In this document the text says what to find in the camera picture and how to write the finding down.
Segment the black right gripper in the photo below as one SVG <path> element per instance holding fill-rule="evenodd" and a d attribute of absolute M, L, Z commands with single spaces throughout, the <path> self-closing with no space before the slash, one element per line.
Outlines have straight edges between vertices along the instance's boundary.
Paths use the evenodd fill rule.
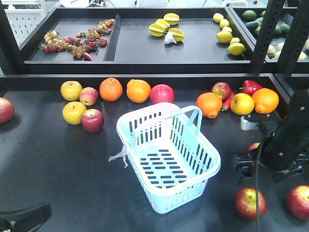
<path fill-rule="evenodd" d="M 290 176 L 303 174 L 304 166 L 309 163 L 308 136 L 274 136 L 266 138 L 260 146 L 250 152 L 236 154 L 232 164 L 240 180 L 254 177 L 259 179 L 259 173 L 271 173 L 276 182 Z"/>

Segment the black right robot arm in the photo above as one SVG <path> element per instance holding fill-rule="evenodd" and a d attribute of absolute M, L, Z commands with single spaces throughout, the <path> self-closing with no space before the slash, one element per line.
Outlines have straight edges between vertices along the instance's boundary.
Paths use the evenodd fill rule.
<path fill-rule="evenodd" d="M 303 174 L 309 161 L 309 91 L 296 92 L 289 101 L 287 116 L 281 121 L 269 115 L 242 116 L 241 129 L 260 130 L 260 145 L 237 154 L 232 163 L 240 180 L 258 176 L 258 167 L 272 172 L 275 181 Z"/>

